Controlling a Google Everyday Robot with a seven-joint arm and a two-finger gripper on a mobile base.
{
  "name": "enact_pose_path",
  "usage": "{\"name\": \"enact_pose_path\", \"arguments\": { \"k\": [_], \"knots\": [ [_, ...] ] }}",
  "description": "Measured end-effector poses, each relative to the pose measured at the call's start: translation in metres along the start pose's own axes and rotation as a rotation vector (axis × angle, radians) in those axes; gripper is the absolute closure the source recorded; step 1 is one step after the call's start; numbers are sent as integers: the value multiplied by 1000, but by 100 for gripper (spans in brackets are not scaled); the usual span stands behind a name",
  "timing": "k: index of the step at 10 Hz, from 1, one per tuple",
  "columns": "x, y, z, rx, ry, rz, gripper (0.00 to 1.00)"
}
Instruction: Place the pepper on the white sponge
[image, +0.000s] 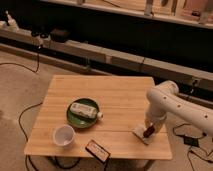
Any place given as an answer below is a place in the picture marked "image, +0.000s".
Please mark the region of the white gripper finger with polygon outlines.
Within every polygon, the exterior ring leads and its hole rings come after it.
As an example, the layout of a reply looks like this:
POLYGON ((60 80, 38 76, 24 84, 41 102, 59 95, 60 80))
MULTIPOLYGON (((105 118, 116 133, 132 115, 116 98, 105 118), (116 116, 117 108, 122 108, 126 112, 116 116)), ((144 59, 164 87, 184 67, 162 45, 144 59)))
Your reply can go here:
POLYGON ((145 120, 145 128, 148 129, 151 126, 151 122, 149 120, 145 120))
POLYGON ((154 125, 154 128, 155 128, 155 132, 154 133, 155 134, 159 133, 161 131, 162 127, 163 127, 163 124, 155 124, 154 125))

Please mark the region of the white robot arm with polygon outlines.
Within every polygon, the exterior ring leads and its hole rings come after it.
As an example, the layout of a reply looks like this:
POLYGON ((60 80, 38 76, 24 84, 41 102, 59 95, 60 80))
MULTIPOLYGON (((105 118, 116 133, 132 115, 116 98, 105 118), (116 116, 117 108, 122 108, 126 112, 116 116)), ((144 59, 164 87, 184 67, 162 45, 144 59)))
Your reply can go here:
POLYGON ((146 127, 153 125, 158 132, 170 112, 213 137, 213 110, 183 100, 178 93, 179 88, 173 81, 165 81, 147 91, 146 127))

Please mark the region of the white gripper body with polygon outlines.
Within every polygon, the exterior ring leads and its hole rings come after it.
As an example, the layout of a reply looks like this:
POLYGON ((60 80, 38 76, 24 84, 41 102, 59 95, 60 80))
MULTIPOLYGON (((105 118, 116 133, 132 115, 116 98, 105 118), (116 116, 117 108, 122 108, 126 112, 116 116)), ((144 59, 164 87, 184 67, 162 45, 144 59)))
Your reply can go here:
POLYGON ((145 120, 149 120, 153 126, 155 124, 164 124, 166 118, 166 112, 154 105, 150 105, 145 114, 145 120))

